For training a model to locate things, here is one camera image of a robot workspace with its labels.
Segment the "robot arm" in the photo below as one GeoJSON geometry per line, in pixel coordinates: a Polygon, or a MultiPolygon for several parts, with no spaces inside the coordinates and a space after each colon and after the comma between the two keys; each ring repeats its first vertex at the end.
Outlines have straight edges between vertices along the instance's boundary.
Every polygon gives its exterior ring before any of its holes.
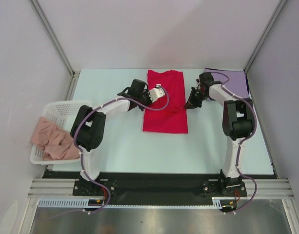
{"type": "MultiPolygon", "coordinates": [[[[100,106],[97,111],[86,119],[77,134],[77,145],[85,148],[87,152],[96,149],[103,139],[106,120],[122,112],[130,111],[137,106],[143,111],[144,107],[152,104],[164,95],[164,89],[158,84],[155,88],[148,90],[148,86],[144,81],[138,79],[133,80],[131,87],[125,88],[114,100],[100,106]]],[[[95,108],[86,105],[80,107],[71,129],[71,136],[73,138],[82,121],[94,109],[95,108]]]]}
{"type": "MultiPolygon", "coordinates": [[[[197,80],[198,87],[192,88],[185,109],[194,109],[202,106],[202,101],[212,98],[223,108],[222,128],[227,136],[227,149],[223,168],[220,173],[221,188],[237,187],[241,184],[238,172],[241,167],[244,150],[243,140],[250,136],[254,128],[254,117],[248,106],[241,100],[234,98],[226,87],[222,88],[220,81],[214,81],[210,72],[203,73],[197,80]]],[[[252,106],[252,100],[246,98],[252,106]]]]}

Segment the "white plastic basket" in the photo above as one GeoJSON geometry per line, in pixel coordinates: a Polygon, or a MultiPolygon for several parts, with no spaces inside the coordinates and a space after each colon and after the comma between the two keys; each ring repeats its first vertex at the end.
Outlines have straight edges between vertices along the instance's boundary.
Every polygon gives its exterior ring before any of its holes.
{"type": "MultiPolygon", "coordinates": [[[[90,101],[58,101],[49,103],[43,110],[42,116],[50,121],[55,122],[59,127],[70,131],[73,122],[81,106],[92,106],[90,101]]],[[[71,160],[43,160],[44,151],[40,150],[35,145],[32,146],[30,153],[30,161],[33,164],[65,164],[71,162],[79,162],[80,159],[71,160]]]]}

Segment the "metal frame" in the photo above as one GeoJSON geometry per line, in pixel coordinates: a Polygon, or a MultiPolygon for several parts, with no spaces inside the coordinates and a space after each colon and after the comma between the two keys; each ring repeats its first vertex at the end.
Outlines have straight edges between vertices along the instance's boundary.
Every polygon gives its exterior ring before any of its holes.
{"type": "MultiPolygon", "coordinates": [[[[28,198],[102,198],[102,196],[73,196],[76,180],[77,179],[34,179],[28,198]]],[[[248,193],[248,196],[243,197],[243,199],[249,199],[254,191],[254,183],[247,179],[243,181],[245,182],[248,193]]],[[[294,199],[287,179],[256,179],[256,182],[258,184],[258,190],[254,199],[294,199]]],[[[214,198],[234,199],[234,197],[214,198]]]]}
{"type": "Polygon", "coordinates": [[[262,33],[256,47],[254,48],[248,62],[247,65],[244,68],[245,73],[247,73],[252,65],[252,63],[254,62],[254,60],[256,59],[256,57],[258,56],[259,51],[261,50],[264,42],[266,41],[268,35],[270,34],[270,32],[272,31],[275,23],[277,22],[280,14],[282,13],[286,3],[289,0],[280,0],[280,2],[278,3],[275,11],[273,12],[273,15],[271,16],[269,22],[267,23],[267,26],[264,30],[264,32],[262,33]]]}
{"type": "Polygon", "coordinates": [[[33,10],[35,11],[37,17],[39,18],[46,34],[48,35],[49,39],[51,40],[53,47],[55,48],[58,56],[60,57],[63,65],[65,66],[65,68],[67,69],[67,71],[69,72],[69,74],[71,76],[74,75],[74,71],[70,65],[70,62],[60,44],[60,42],[58,41],[54,30],[51,26],[51,24],[49,23],[45,13],[43,12],[38,0],[29,0],[29,2],[31,3],[31,6],[33,8],[33,10]]]}
{"type": "MultiPolygon", "coordinates": [[[[89,199],[101,199],[101,196],[73,196],[73,189],[77,179],[34,179],[27,199],[27,209],[23,223],[18,234],[29,233],[38,204],[40,207],[66,207],[79,208],[79,204],[86,204],[89,199]]],[[[254,184],[244,180],[248,199],[251,197],[254,184]]],[[[292,234],[299,234],[299,218],[296,202],[287,179],[257,179],[258,191],[255,199],[281,199],[292,234]]],[[[234,199],[233,197],[213,197],[212,206],[122,206],[109,205],[107,208],[147,208],[147,209],[221,209],[220,200],[234,199]]]]}

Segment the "purple cable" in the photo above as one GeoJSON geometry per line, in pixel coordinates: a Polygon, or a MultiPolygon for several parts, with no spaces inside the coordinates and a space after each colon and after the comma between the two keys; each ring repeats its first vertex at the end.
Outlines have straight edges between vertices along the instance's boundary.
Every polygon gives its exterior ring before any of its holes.
{"type": "MultiPolygon", "coordinates": [[[[83,173],[84,173],[84,175],[87,177],[87,179],[88,179],[90,182],[92,182],[92,183],[94,183],[94,184],[96,184],[96,185],[98,185],[98,186],[104,188],[104,189],[107,191],[107,193],[108,193],[108,199],[107,199],[107,201],[106,201],[101,207],[99,207],[98,209],[96,209],[95,211],[87,212],[88,214],[95,214],[95,213],[97,213],[98,211],[100,211],[101,209],[103,209],[105,206],[107,206],[107,205],[109,204],[109,202],[110,202],[111,195],[110,195],[110,191],[109,191],[109,189],[108,189],[106,186],[104,186],[104,185],[102,185],[102,184],[100,184],[100,183],[97,183],[96,181],[94,181],[93,179],[91,179],[90,176],[86,173],[86,170],[85,170],[85,168],[84,168],[84,161],[83,161],[83,149],[81,149],[81,148],[77,145],[77,141],[76,141],[76,139],[77,139],[77,137],[78,137],[78,134],[79,134],[79,130],[80,130],[80,128],[82,127],[82,125],[85,124],[85,122],[87,121],[87,119],[88,119],[94,112],[100,110],[102,107],[108,106],[108,105],[110,105],[110,104],[112,104],[112,103],[114,103],[114,102],[116,102],[116,101],[120,101],[120,100],[129,100],[129,101],[131,101],[131,102],[136,103],[137,105],[139,105],[139,106],[141,106],[141,107],[144,107],[145,109],[152,110],[152,111],[162,111],[162,110],[164,110],[164,109],[168,106],[169,101],[170,101],[170,98],[169,98],[169,94],[168,94],[168,92],[165,90],[165,88],[163,88],[162,86],[159,86],[159,87],[160,87],[161,89],[163,89],[163,91],[164,91],[164,93],[165,93],[165,95],[166,95],[166,97],[167,97],[167,102],[166,102],[166,104],[165,104],[163,107],[161,107],[161,108],[158,108],[158,109],[150,108],[150,107],[148,107],[148,106],[145,106],[145,105],[141,104],[141,103],[138,102],[138,101],[135,101],[135,100],[132,99],[132,98],[129,98],[129,97],[120,97],[120,98],[111,100],[111,101],[105,103],[105,104],[102,105],[102,106],[99,106],[99,107],[95,108],[95,109],[92,110],[92,111],[91,111],[91,112],[90,112],[90,113],[89,113],[89,114],[82,120],[82,122],[79,124],[79,126],[78,126],[78,128],[77,128],[77,130],[76,130],[76,132],[75,132],[74,138],[73,138],[73,143],[74,143],[75,147],[80,151],[80,154],[81,154],[81,156],[80,156],[80,157],[81,157],[81,167],[82,167],[83,173]]],[[[50,219],[59,217],[59,216],[61,216],[61,215],[65,215],[65,214],[72,213],[72,212],[79,212],[79,211],[82,211],[82,212],[83,212],[83,210],[81,210],[81,209],[68,210],[68,211],[66,211],[66,212],[63,212],[63,213],[57,214],[57,215],[55,215],[55,216],[49,217],[49,218],[46,219],[46,220],[50,220],[50,219]]]]}
{"type": "Polygon", "coordinates": [[[237,169],[239,175],[241,175],[241,177],[243,177],[245,179],[249,179],[249,180],[251,180],[255,184],[255,190],[254,190],[251,198],[249,199],[249,201],[246,204],[244,204],[242,207],[239,207],[238,209],[236,209],[236,211],[239,211],[242,208],[244,208],[245,206],[247,206],[253,200],[253,198],[255,197],[255,195],[257,193],[257,190],[258,190],[258,185],[257,185],[256,181],[254,179],[252,179],[251,177],[246,176],[243,173],[241,173],[241,171],[238,168],[238,166],[239,166],[240,151],[241,151],[241,144],[244,143],[246,140],[250,139],[256,133],[256,130],[257,130],[257,116],[256,116],[255,111],[253,110],[252,106],[246,100],[242,99],[241,97],[236,96],[235,94],[233,94],[232,92],[230,92],[228,89],[226,89],[224,87],[224,84],[226,84],[230,80],[230,78],[226,74],[221,73],[221,72],[211,72],[211,73],[220,74],[220,75],[225,76],[227,78],[227,81],[223,82],[222,85],[221,85],[222,90],[224,90],[225,92],[227,92],[229,95],[231,95],[235,99],[244,102],[248,106],[248,108],[250,109],[250,111],[252,112],[252,115],[253,115],[253,118],[254,118],[254,126],[253,126],[252,134],[250,136],[246,137],[245,139],[241,140],[240,143],[239,143],[239,147],[238,147],[238,150],[237,150],[237,157],[236,157],[236,169],[237,169]]]}

